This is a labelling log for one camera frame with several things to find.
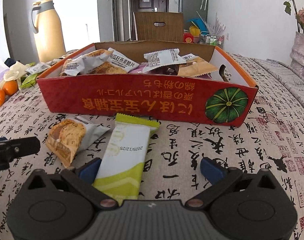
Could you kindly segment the green white snack packet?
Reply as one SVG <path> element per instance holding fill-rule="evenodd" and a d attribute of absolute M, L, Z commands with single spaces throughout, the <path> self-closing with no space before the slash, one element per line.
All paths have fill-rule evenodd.
<path fill-rule="evenodd" d="M 156 121 L 118 113 L 93 186 L 118 202 L 136 200 Z"/>

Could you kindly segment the cookie packet on table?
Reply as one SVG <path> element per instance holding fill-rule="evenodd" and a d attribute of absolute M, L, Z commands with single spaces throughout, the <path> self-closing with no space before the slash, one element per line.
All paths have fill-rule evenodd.
<path fill-rule="evenodd" d="M 77 153 L 89 148 L 109 130 L 82 117 L 66 119 L 53 126 L 45 144 L 61 161 L 70 167 Z"/>

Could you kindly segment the orange fruit middle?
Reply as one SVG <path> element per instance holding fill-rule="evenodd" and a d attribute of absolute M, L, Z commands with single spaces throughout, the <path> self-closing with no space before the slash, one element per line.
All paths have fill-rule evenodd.
<path fill-rule="evenodd" d="M 6 81 L 2 87 L 4 93 L 8 96 L 12 96 L 18 91 L 18 84 L 16 80 Z"/>

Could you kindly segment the calligraphy print tablecloth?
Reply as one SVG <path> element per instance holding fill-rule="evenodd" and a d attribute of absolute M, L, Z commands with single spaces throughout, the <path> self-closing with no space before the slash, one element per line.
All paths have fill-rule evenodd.
<path fill-rule="evenodd" d="M 259 91 L 240 127 L 161 121 L 151 137 L 140 198 L 186 201 L 207 189 L 201 175 L 203 157 L 246 173 L 269 169 L 298 214 L 292 239 L 304 239 L 304 79 L 274 60 L 233 55 L 256 80 Z M 49 129 L 68 115 L 51 113 L 37 86 L 17 92 L 0 107 L 0 137 L 36 136 L 40 152 L 15 159 L 0 171 L 0 239 L 11 239 L 6 213 L 35 169 L 59 173 L 63 166 L 45 141 Z"/>

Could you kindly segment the green packet near oranges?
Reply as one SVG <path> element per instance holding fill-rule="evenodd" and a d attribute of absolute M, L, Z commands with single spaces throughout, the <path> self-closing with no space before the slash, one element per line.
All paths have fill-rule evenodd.
<path fill-rule="evenodd" d="M 38 78 L 39 75 L 40 75 L 40 73 L 36 73 L 36 74 L 27 76 L 24 79 L 24 81 L 22 82 L 22 84 L 19 86 L 19 90 L 30 88 L 30 87 L 36 85 L 36 83 L 37 83 L 36 79 Z"/>

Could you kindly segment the red cardboard snack box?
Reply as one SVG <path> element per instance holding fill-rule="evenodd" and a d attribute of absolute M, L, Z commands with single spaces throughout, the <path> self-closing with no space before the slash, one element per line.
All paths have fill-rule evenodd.
<path fill-rule="evenodd" d="M 90 74 L 61 76 L 59 62 L 38 77 L 44 100 L 51 112 L 89 115 L 153 116 L 159 120 L 240 126 L 258 92 L 255 80 L 219 47 L 167 41 L 92 43 L 72 54 L 77 58 L 97 49 L 113 48 L 142 63 L 145 53 L 179 49 L 193 54 L 230 74 L 224 81 L 219 72 L 210 79 L 161 74 Z"/>

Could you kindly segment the cream thermos jug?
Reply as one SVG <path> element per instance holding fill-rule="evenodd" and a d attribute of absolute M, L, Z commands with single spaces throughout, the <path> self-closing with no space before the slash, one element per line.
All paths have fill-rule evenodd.
<path fill-rule="evenodd" d="M 32 4 L 31 26 L 41 62 L 58 59 L 66 53 L 61 20 L 53 0 L 41 0 Z"/>

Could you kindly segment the pink packet in box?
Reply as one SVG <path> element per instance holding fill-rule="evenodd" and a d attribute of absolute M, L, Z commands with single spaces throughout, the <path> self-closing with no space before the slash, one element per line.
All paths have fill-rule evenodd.
<path fill-rule="evenodd" d="M 148 73 L 150 73 L 150 71 L 143 72 L 143 70 L 146 66 L 148 66 L 148 63 L 142 62 L 141 64 L 139 64 L 139 66 L 137 68 L 132 69 L 128 73 L 129 74 L 148 74 Z"/>

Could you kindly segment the pink textured vase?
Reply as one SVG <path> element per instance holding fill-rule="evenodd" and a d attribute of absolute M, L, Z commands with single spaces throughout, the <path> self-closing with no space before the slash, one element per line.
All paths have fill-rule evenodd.
<path fill-rule="evenodd" d="M 290 67 L 304 77 L 304 34 L 296 32 L 290 58 Z"/>

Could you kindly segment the red gift box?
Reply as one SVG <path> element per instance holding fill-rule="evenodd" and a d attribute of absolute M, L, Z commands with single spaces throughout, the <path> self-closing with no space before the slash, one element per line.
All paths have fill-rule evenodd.
<path fill-rule="evenodd" d="M 191 33 L 184 33 L 183 34 L 183 42 L 194 43 L 194 36 Z"/>

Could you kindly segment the brown wooden chair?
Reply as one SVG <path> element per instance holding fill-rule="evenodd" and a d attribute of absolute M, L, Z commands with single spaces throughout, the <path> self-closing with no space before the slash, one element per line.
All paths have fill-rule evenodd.
<path fill-rule="evenodd" d="M 184 18 L 178 12 L 135 12 L 136 40 L 183 42 Z"/>

